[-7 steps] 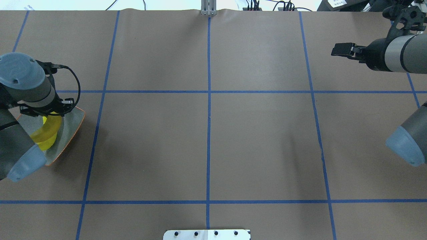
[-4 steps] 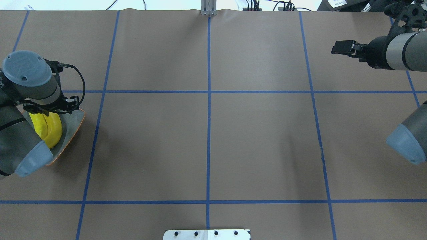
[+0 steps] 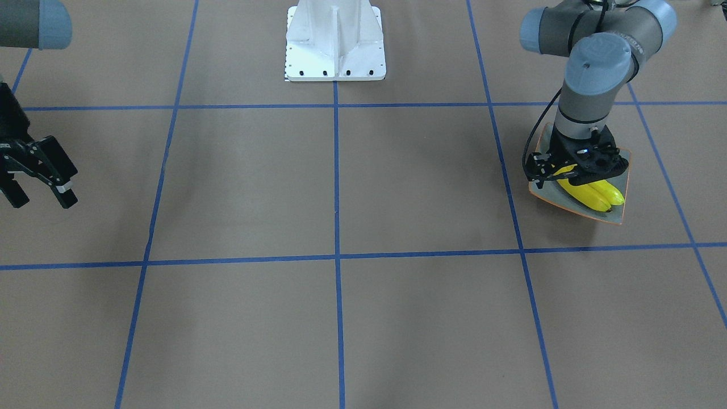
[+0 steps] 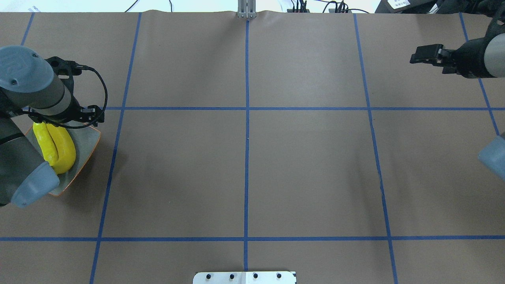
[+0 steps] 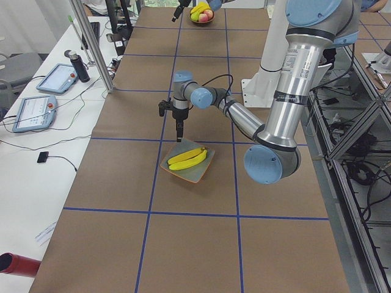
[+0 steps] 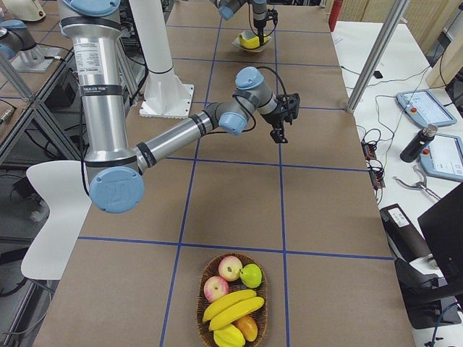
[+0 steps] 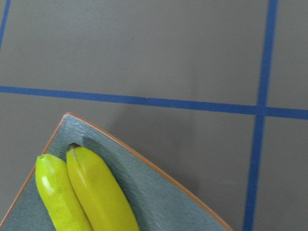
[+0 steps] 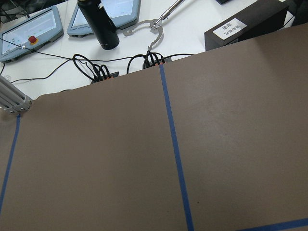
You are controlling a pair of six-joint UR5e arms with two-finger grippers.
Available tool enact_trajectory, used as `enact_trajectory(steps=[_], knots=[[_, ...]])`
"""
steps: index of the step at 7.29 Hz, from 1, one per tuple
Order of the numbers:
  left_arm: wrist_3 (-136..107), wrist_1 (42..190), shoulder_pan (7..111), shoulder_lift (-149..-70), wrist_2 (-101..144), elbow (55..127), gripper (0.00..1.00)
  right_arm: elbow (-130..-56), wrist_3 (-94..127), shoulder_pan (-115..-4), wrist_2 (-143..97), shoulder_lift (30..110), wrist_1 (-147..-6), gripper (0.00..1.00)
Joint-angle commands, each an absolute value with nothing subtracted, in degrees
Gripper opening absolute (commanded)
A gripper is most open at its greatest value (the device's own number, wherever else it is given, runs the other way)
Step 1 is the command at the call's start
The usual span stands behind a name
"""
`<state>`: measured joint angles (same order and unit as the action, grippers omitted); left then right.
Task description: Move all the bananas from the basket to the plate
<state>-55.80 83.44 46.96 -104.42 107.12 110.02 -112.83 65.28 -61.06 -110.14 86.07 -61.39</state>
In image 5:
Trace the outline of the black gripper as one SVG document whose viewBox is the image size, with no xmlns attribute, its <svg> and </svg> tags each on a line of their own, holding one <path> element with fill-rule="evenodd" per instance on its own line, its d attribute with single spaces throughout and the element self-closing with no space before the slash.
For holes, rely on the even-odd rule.
<svg viewBox="0 0 391 293">
<path fill-rule="evenodd" d="M 175 119 L 176 141 L 180 143 L 183 138 L 184 121 L 188 118 L 189 108 L 178 109 L 176 107 L 172 110 L 172 116 Z"/>
<path fill-rule="evenodd" d="M 172 22 L 176 22 L 176 20 L 179 19 L 179 17 L 183 13 L 183 9 L 190 5 L 191 0 L 179 0 L 178 3 L 179 5 L 174 11 Z"/>
</svg>

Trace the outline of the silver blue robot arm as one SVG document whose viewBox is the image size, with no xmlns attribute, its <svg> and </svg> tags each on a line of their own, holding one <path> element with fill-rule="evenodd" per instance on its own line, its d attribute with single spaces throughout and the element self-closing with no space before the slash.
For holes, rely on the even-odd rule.
<svg viewBox="0 0 391 293">
<path fill-rule="evenodd" d="M 272 83 L 271 110 L 261 121 L 226 89 L 204 87 L 189 71 L 174 76 L 174 97 L 160 104 L 161 114 L 172 111 L 177 140 L 183 137 L 183 122 L 190 106 L 205 109 L 215 106 L 228 117 L 254 145 L 244 156 L 247 174 L 260 184 L 274 184 L 293 174 L 301 155 L 294 135 L 315 78 L 322 78 L 326 66 L 320 65 L 323 51 L 353 44 L 358 36 L 360 1 L 277 1 L 268 38 L 277 51 L 271 64 L 278 80 Z"/>
<path fill-rule="evenodd" d="M 211 6 L 212 11 L 216 11 L 222 7 L 223 4 L 231 2 L 231 0 L 207 0 L 206 3 Z M 188 7 L 191 3 L 191 0 L 179 0 L 179 5 L 174 11 L 172 22 L 176 22 L 177 19 L 183 13 L 185 7 Z"/>
</svg>

